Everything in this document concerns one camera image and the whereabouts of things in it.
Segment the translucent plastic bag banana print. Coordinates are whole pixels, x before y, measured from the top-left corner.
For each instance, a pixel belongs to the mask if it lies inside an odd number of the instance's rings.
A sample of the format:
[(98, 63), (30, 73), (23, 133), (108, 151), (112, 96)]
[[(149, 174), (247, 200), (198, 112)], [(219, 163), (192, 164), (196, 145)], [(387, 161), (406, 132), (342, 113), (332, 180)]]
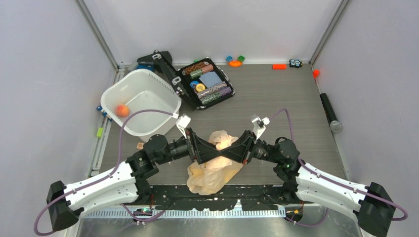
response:
[[(209, 142), (222, 150), (231, 146), (238, 137), (229, 135), (225, 130), (215, 131)], [(188, 166), (187, 187), (194, 194), (202, 196), (219, 192), (241, 169), (243, 165), (224, 156), (218, 156), (203, 164), (196, 162)]]

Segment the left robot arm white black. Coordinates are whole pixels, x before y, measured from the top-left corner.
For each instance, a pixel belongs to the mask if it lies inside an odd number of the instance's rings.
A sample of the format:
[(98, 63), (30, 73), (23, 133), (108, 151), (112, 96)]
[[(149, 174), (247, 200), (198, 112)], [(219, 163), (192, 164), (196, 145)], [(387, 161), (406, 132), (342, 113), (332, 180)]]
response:
[(72, 184), (56, 181), (46, 199), (52, 232), (67, 229), (81, 217), (112, 205), (147, 204), (152, 196), (147, 179), (158, 173), (159, 164), (184, 157), (202, 164), (221, 156), (223, 150), (215, 141), (205, 141), (187, 128), (185, 135), (171, 143), (161, 134), (153, 135), (142, 150), (92, 178)]

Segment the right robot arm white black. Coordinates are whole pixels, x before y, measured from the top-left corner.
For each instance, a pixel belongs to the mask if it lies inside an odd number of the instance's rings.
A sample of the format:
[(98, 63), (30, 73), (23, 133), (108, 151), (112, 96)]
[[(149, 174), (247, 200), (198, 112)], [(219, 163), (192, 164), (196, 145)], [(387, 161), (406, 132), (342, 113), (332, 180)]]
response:
[(289, 138), (279, 137), (269, 145), (246, 131), (221, 154), (242, 164), (253, 158), (274, 163), (273, 171), (284, 182), (284, 200), (312, 202), (335, 210), (376, 237), (387, 236), (394, 221), (395, 203), (382, 185), (353, 183), (315, 168), (299, 157), (300, 152)]

